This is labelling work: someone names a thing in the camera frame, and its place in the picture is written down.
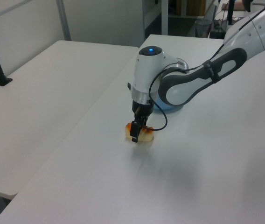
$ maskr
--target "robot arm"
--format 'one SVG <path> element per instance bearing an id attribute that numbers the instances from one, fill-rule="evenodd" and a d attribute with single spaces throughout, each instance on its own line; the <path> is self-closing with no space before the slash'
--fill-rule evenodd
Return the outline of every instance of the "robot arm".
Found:
<path id="1" fill-rule="evenodd" d="M 178 66 L 179 60 L 158 47 L 147 47 L 139 52 L 132 86 L 132 110 L 135 120 L 130 135 L 137 142 L 141 128 L 153 111 L 149 88 L 153 79 L 161 74 L 151 88 L 153 100 L 159 94 L 169 105 L 184 105 L 197 93 L 239 69 L 247 60 L 265 50 L 265 11 L 251 14 L 232 26 L 220 51 L 188 74 Z"/>
<path id="2" fill-rule="evenodd" d="M 232 26 L 218 54 L 186 76 L 169 73 L 160 81 L 160 98 L 169 105 L 184 105 L 197 93 L 239 69 L 245 61 L 265 50 L 265 11 L 243 18 Z"/>

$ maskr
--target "white table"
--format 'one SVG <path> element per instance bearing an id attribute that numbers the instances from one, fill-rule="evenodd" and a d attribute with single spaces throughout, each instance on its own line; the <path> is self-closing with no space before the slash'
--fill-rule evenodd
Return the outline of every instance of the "white table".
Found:
<path id="1" fill-rule="evenodd" d="M 221 40 L 151 35 L 196 66 Z M 124 137 L 133 58 L 0 215 L 6 223 L 265 223 L 265 52 L 169 113 L 153 142 Z M 154 113 L 149 125 L 160 127 Z"/>
<path id="2" fill-rule="evenodd" d="M 13 198 L 138 48 L 59 41 L 0 87 L 0 196 Z"/>

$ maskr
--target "black arm band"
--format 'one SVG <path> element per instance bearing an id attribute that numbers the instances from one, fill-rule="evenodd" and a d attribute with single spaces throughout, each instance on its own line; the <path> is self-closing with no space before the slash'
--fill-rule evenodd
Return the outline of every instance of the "black arm band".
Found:
<path id="1" fill-rule="evenodd" d="M 207 60 L 202 65 L 204 66 L 204 69 L 207 71 L 213 83 L 217 83 L 218 81 L 221 80 L 221 78 L 219 77 L 218 73 L 215 70 L 213 63 L 210 60 Z"/>

